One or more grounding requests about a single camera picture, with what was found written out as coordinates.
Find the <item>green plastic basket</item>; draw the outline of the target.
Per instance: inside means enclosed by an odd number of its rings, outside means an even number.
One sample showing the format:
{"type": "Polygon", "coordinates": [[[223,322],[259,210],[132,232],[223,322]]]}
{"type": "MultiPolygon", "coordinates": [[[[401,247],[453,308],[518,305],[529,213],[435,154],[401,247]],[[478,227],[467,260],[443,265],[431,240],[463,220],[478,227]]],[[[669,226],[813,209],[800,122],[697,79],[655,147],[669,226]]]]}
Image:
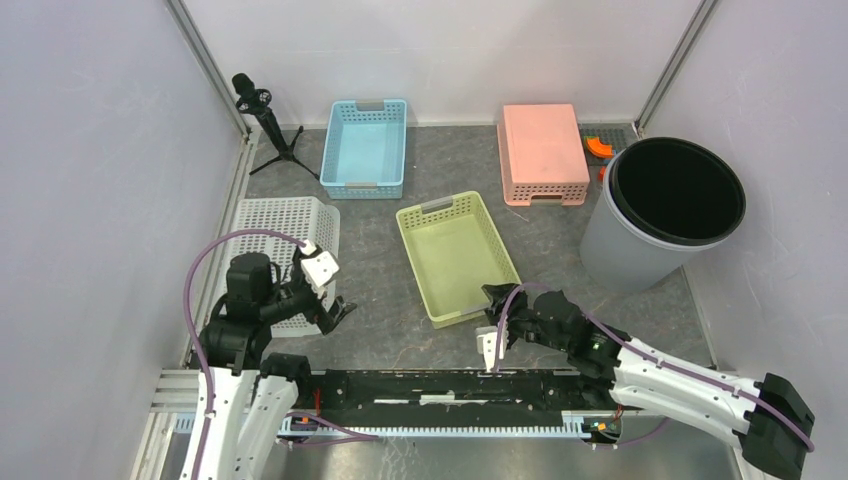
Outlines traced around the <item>green plastic basket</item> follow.
{"type": "Polygon", "coordinates": [[[484,285],[518,284],[519,274],[477,191],[396,212],[428,318],[435,329],[484,314],[484,285]]]}

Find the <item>large white perforated basket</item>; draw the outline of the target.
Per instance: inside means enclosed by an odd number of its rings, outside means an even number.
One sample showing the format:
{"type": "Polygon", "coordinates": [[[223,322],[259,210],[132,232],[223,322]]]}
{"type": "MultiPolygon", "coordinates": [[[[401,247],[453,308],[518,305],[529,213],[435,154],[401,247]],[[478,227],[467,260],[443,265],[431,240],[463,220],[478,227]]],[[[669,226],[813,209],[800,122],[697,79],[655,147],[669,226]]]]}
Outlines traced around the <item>large white perforated basket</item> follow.
{"type": "MultiPolygon", "coordinates": [[[[232,222],[233,231],[246,229],[273,230],[298,240],[309,240],[334,256],[340,240],[340,213],[314,196],[242,199],[232,222]]],[[[215,296],[226,291],[225,275],[230,261],[238,255],[259,252],[281,267],[284,279],[289,279],[295,246],[265,235],[245,235],[223,245],[223,260],[219,268],[215,296]]]]}

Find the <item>pink plastic basket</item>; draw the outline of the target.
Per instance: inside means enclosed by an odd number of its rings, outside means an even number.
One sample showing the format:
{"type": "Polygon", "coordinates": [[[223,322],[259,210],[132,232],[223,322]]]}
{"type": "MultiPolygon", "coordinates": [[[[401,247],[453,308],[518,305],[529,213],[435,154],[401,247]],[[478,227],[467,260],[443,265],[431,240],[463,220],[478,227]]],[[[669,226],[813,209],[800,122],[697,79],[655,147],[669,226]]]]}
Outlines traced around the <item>pink plastic basket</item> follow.
{"type": "Polygon", "coordinates": [[[571,104],[507,104],[497,124],[504,202],[582,205],[588,164],[571,104]]]}

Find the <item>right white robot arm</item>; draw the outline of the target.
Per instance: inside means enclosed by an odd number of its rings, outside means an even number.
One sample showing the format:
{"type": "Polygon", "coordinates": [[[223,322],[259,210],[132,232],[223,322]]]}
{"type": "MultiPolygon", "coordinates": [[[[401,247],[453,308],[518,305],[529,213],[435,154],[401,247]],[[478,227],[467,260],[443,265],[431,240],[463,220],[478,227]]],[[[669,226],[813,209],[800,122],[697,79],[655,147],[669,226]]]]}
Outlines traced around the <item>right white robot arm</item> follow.
{"type": "Polygon", "coordinates": [[[526,289],[481,288],[491,324],[478,341],[487,371],[496,372],[517,341],[562,352],[579,374],[585,405],[653,411],[724,441],[765,474],[801,477],[814,450],[815,416],[789,380],[773,373],[755,380],[678,359],[600,322],[561,291],[531,299],[526,289]]]}

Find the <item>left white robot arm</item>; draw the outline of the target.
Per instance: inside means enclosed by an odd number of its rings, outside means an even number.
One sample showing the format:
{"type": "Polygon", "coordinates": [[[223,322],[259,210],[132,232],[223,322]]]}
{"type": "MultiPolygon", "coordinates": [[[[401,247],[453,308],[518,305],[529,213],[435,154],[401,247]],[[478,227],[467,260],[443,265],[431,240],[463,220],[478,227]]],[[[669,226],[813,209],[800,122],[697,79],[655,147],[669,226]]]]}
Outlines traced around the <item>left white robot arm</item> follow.
{"type": "Polygon", "coordinates": [[[181,478],[261,477],[284,416],[314,394],[306,357],[266,353],[271,328],[301,315],[332,332],[356,307],[340,296],[324,306],[338,271],[335,256],[319,247],[295,249],[288,270],[264,253],[231,260],[226,291],[199,336],[206,361],[181,478]]]}

